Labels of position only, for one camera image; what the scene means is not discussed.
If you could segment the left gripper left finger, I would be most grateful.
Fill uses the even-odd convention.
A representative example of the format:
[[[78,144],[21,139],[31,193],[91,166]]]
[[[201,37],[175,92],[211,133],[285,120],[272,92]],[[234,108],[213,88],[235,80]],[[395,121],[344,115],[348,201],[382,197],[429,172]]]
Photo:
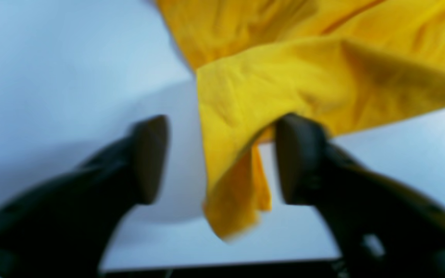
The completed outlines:
[[[122,217],[155,202],[168,144],[168,117],[150,117],[72,171],[3,205],[0,278],[97,278]]]

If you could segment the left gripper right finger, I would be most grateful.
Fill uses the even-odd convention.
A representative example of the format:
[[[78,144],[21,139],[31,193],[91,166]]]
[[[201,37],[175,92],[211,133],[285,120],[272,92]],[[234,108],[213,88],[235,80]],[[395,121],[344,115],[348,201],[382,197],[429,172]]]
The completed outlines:
[[[445,278],[445,208],[366,169],[295,114],[275,122],[275,152],[284,202],[319,211],[351,278]]]

